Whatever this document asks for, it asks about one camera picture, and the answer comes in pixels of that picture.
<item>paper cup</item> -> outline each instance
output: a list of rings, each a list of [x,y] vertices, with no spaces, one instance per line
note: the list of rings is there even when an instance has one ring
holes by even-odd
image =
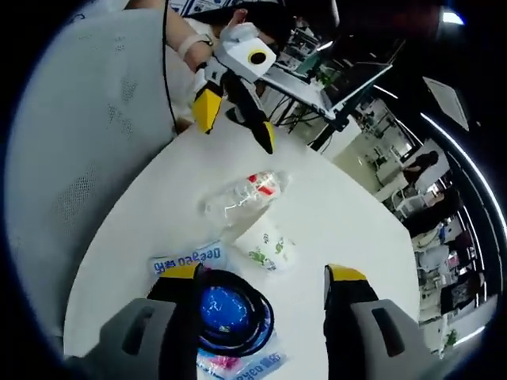
[[[236,226],[232,244],[258,265],[269,271],[284,271],[294,260],[294,245],[265,214]]]

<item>floor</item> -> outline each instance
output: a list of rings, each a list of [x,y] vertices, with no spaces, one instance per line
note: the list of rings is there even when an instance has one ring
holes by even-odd
[[[382,185],[377,180],[375,170],[358,152],[354,141],[334,158],[333,163],[371,194],[381,189]]]

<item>laptop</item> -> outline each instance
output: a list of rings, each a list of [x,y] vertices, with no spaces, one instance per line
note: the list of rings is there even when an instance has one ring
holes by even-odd
[[[334,120],[335,110],[391,68],[392,65],[387,63],[356,63],[324,89],[314,83],[308,84],[275,66],[263,75],[262,80],[326,119]]]

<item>plastic water bottle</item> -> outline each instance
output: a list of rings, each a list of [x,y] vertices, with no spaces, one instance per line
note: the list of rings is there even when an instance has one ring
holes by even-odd
[[[280,197],[289,181],[286,172],[265,171],[253,174],[206,199],[204,213],[217,226],[233,226]]]

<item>white round table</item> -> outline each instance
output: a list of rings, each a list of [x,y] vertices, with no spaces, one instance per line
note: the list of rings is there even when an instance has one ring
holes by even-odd
[[[168,145],[103,222],[72,287],[65,354],[86,354],[112,315],[132,299],[146,296],[154,282],[149,257],[180,253],[212,238],[198,207],[207,194],[265,169],[286,170],[292,176],[268,213],[295,242],[295,266],[268,277],[237,253],[231,255],[243,277],[273,305],[276,332],[290,360],[271,378],[327,378],[322,323],[328,263],[362,271],[380,298],[390,298],[418,320],[414,252],[402,224],[297,138],[276,131],[275,153],[268,155],[250,131],[220,116],[210,135],[193,127]]]

